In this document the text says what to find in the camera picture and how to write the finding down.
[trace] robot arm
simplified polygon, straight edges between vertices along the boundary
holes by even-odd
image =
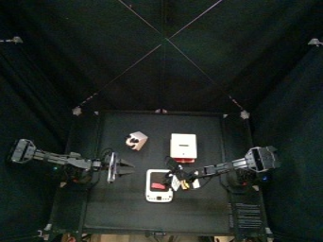
[[[30,160],[70,166],[72,173],[85,173],[90,176],[92,172],[101,169],[108,170],[106,182],[114,182],[116,175],[133,173],[133,165],[118,158],[116,152],[104,156],[104,159],[84,159],[78,153],[70,152],[68,155],[60,155],[42,151],[36,148],[33,142],[26,139],[20,139],[12,146],[9,161],[17,164],[25,164]]]
[[[267,172],[268,169],[279,167],[275,151],[275,147],[253,147],[239,160],[231,163],[204,166],[189,173],[183,170],[181,165],[172,158],[167,160],[167,167],[171,170],[169,174],[176,175],[185,182],[193,182],[195,179],[200,178],[215,177],[237,169],[261,173]]]

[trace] ceiling wire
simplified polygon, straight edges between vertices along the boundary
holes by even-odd
[[[102,86],[102,88],[94,93],[94,94],[92,94],[81,103],[80,103],[80,105],[76,107],[76,108],[80,108],[81,106],[84,106],[84,104],[106,88],[106,86],[117,79],[117,78],[120,78],[125,73],[126,73],[126,71],[129,70],[129,69],[132,69],[133,67],[134,67],[134,65],[138,63],[138,62],[141,62],[142,61],[142,59],[145,59],[146,58],[146,56],[148,55],[150,55],[150,53],[159,48],[161,46],[161,44],[159,44],[128,68],[126,68],[126,70],[114,78],[114,79],[112,79],[104,86]]]
[[[197,17],[184,27],[181,27],[168,39],[173,38],[221,1],[223,0],[219,0],[207,10],[204,10],[197,15]]]
[[[209,77],[209,75],[201,70],[201,68],[197,66],[197,64],[189,59],[189,57],[184,54],[184,52],[179,49],[179,47],[173,44],[173,42],[171,41],[171,38],[173,38],[207,12],[209,12],[209,10],[223,1],[219,0],[207,10],[204,10],[197,17],[184,26],[181,27],[175,34],[169,37],[165,38],[165,33],[164,33],[164,21],[165,21],[165,16],[164,16],[164,2],[161,0],[161,32],[152,26],[152,24],[138,15],[138,13],[125,4],[125,2],[122,0],[117,0],[125,7],[126,9],[140,18],[140,20],[155,30],[156,33],[159,33],[159,35],[161,36],[163,42],[168,42],[172,47],[179,51],[179,53],[184,56],[184,58],[189,61],[189,63],[196,67],[196,69],[200,71],[200,73],[208,78],[208,80],[215,84],[215,80]],[[82,102],[81,104],[76,107],[80,108],[105,88],[106,86],[163,45],[163,60],[161,60],[161,73],[160,73],[160,78],[164,78],[164,69],[165,69],[165,46],[164,44],[159,44],[149,52],[148,54],[140,59],[137,60],[128,68],[126,70],[114,78],[112,79],[105,85],[104,87],[92,95],[89,96]],[[219,84],[217,84],[219,90],[223,92],[224,95],[228,96],[229,100],[233,102],[233,104],[240,108],[241,111],[244,111],[243,106],[240,105],[240,103],[237,102],[237,100],[220,88]]]
[[[184,56],[184,58],[188,60],[188,62],[196,67],[196,69],[200,71],[200,73],[208,78],[208,80],[215,84],[215,80],[208,76],[208,74],[201,70],[201,68],[196,65],[196,63],[189,59],[189,57],[184,54],[184,52],[179,49],[179,47],[173,44],[173,42],[167,39],[168,43],[173,46],[173,48],[177,50],[177,52]],[[221,91],[221,93],[224,95],[228,96],[228,98],[231,99],[231,101],[236,104],[236,106],[240,108],[240,110],[243,111],[244,108],[243,106],[239,104],[237,100],[220,88],[220,86],[217,85],[219,90]]]
[[[126,5],[126,3],[122,0],[117,0],[125,7],[126,9],[141,19],[141,21],[159,33],[161,34],[157,29],[149,24],[149,22],[136,13],[136,11]]]

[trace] black fabric wall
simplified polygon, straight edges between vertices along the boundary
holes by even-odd
[[[70,109],[100,92],[85,111],[237,112],[228,95],[255,108],[321,15],[320,0],[10,0],[0,37],[21,37]]]
[[[44,228],[57,185],[49,165],[5,163],[12,142],[26,138],[38,148],[62,152],[72,116],[18,47],[1,44],[0,48],[0,241],[33,236]]]
[[[323,48],[313,47],[253,113],[259,146],[279,149],[265,187],[271,229],[283,241],[323,241]]]

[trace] red object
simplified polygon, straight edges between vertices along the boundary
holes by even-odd
[[[163,185],[160,183],[152,183],[150,184],[150,188],[160,189],[160,190],[165,190],[167,189],[165,185]]]
[[[196,160],[192,158],[173,158],[179,163],[193,163]]]

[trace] white box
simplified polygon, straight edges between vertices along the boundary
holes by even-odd
[[[171,157],[179,163],[192,163],[196,159],[196,135],[172,133]]]

